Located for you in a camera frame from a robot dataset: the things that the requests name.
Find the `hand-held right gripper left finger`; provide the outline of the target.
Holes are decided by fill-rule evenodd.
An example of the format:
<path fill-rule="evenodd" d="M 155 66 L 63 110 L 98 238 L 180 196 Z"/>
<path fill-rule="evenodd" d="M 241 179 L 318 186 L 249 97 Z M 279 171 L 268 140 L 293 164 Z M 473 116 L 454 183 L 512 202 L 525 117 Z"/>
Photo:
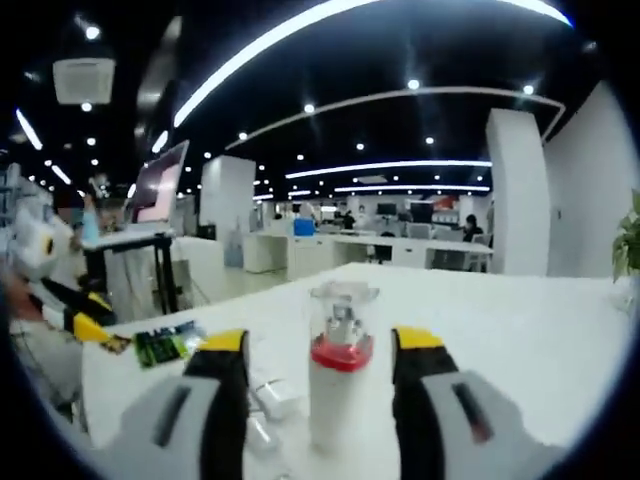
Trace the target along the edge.
<path fill-rule="evenodd" d="M 248 400 L 249 332 L 209 336 L 183 373 L 123 414 L 107 446 L 116 479 L 241 479 Z"/>

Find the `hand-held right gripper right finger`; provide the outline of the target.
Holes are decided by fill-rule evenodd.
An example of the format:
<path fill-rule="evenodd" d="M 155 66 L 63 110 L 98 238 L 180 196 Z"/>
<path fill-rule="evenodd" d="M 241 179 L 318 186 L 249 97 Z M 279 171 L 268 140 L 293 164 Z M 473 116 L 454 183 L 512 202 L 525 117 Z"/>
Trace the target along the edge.
<path fill-rule="evenodd" d="M 397 326 L 395 429 L 403 479 L 533 479 L 543 446 L 518 406 L 478 373 L 462 370 L 430 331 Z"/>

